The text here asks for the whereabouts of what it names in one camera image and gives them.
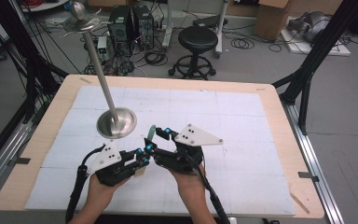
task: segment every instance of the metal pole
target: metal pole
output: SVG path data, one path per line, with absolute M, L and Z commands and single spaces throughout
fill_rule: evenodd
M 100 60 L 98 59 L 97 50 L 94 48 L 94 43 L 91 39 L 90 32 L 85 32 L 82 34 L 85 41 L 86 46 L 89 51 L 89 57 L 91 58 L 92 63 L 94 64 L 95 72 L 97 73 L 98 79 L 100 80 L 101 87 L 103 88 L 103 94 L 106 98 L 106 102 L 109 105 L 110 113 L 112 114 L 113 121 L 118 123 L 118 115 L 116 112 L 115 104 L 112 100 L 112 95 L 110 95 L 109 87 L 107 86 L 106 79 L 103 74 L 103 69 L 101 66 L 98 66 Z

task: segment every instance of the concrete floor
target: concrete floor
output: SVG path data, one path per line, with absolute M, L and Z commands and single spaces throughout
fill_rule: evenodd
M 194 18 L 187 16 L 184 25 Z M 182 19 L 174 20 L 180 25 Z M 229 27 L 242 27 L 254 24 L 255 20 L 228 18 Z M 241 30 L 251 33 L 252 29 Z M 87 65 L 87 52 L 80 42 L 80 35 L 60 38 L 64 31 L 52 33 L 54 40 L 82 71 Z M 177 34 L 172 35 L 167 53 L 168 61 L 162 66 L 143 66 L 148 77 L 180 78 L 168 76 L 174 62 L 187 54 L 179 44 L 175 44 Z M 54 64 L 63 70 L 77 74 L 75 68 L 48 40 L 47 48 Z M 223 54 L 216 59 L 212 52 L 205 53 L 217 71 L 210 80 L 230 82 L 273 83 L 295 72 L 306 55 L 288 52 L 282 46 L 280 52 L 269 49 L 270 44 L 255 42 L 252 49 L 234 49 L 230 40 L 224 38 Z M 310 141 L 324 171 L 327 183 L 336 199 L 345 223 L 358 223 L 358 45 L 350 43 L 347 48 L 350 57 L 328 56 L 317 70 L 312 80 L 307 130 Z M 144 77 L 139 70 L 129 76 Z M 11 60 L 0 61 L 0 132 L 24 99 L 25 91 L 14 70 Z M 6 168 L 0 177 L 0 188 L 10 174 Z M 64 221 L 63 212 L 1 212 L 0 223 L 60 223 Z M 259 218 L 239 218 L 239 223 L 262 223 Z M 322 219 L 280 218 L 281 223 L 328 223 Z

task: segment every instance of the cardboard box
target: cardboard box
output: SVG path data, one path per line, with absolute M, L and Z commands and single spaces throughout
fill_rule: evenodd
M 263 39 L 276 40 L 281 33 L 291 0 L 260 0 L 255 22 L 255 34 Z
M 115 5 L 126 6 L 127 0 L 89 0 L 90 7 L 112 7 Z

